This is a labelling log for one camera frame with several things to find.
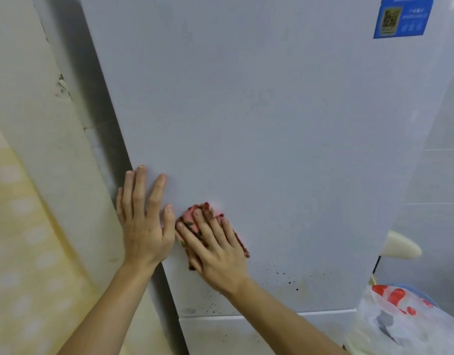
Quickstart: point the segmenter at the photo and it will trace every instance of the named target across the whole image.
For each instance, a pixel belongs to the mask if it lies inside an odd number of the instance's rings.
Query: blue label
[[[373,38],[424,34],[434,0],[381,0]]]

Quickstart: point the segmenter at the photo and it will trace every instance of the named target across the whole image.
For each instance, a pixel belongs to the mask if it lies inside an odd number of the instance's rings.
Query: white plastic bag
[[[454,318],[408,290],[368,286],[345,346],[354,355],[454,355]]]

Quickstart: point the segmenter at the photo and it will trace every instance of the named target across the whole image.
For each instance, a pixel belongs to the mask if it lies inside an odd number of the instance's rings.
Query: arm
[[[123,265],[58,355],[119,354],[148,281],[174,242],[172,206],[163,210],[164,229],[159,217],[166,176],[160,175],[156,180],[146,211],[145,183],[144,166],[138,167],[136,173],[127,172],[124,188],[117,195],[117,215],[123,226],[125,246]]]
[[[242,246],[226,218],[212,211],[194,214],[205,247],[182,223],[176,236],[188,245],[189,261],[200,276],[250,322],[277,355],[345,354],[328,337],[258,286],[247,273]]]

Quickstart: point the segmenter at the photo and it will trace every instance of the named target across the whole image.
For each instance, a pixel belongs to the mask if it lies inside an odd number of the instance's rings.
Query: person's left hand
[[[167,258],[174,243],[175,216],[172,205],[166,205],[164,228],[161,227],[159,213],[166,181],[165,174],[156,179],[145,211],[146,167],[138,166],[136,172],[125,174],[125,184],[117,195],[117,215],[125,246],[124,265],[152,273]]]

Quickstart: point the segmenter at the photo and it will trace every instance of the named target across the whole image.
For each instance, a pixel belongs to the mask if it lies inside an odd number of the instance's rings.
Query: yellow checkered tablecloth
[[[56,354],[97,298],[0,131],[0,355]]]

